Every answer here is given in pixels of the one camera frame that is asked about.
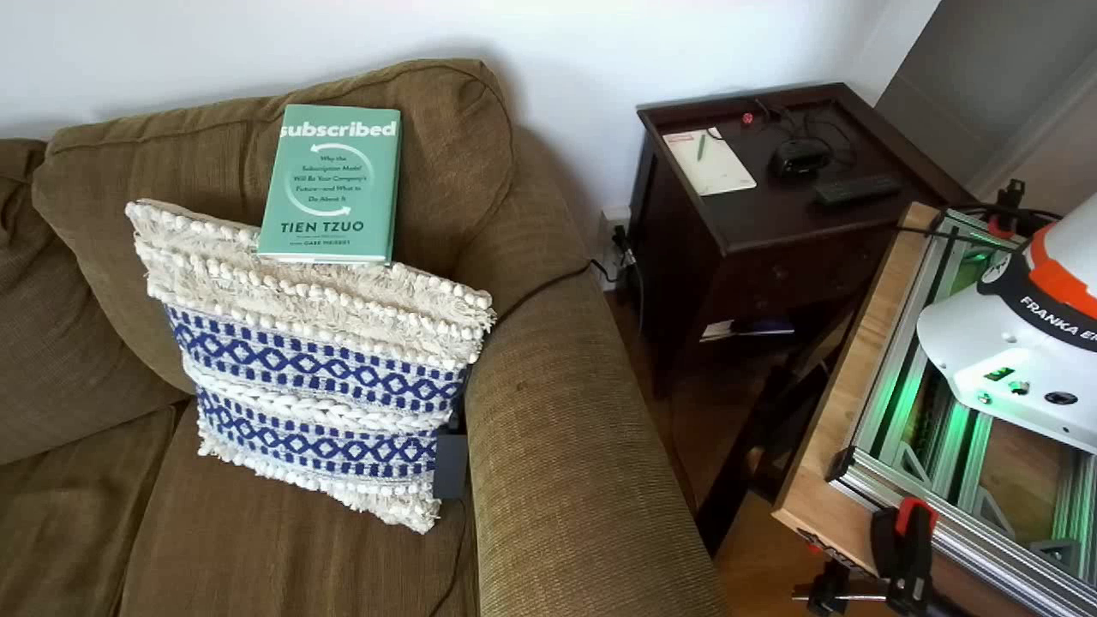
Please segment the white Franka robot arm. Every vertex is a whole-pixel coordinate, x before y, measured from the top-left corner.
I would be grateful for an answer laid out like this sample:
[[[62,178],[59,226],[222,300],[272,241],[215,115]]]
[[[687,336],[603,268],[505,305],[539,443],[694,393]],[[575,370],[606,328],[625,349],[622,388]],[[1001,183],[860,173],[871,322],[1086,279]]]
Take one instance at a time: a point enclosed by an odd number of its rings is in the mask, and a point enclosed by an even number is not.
[[[915,331],[960,405],[1097,451],[1097,196],[925,305]]]

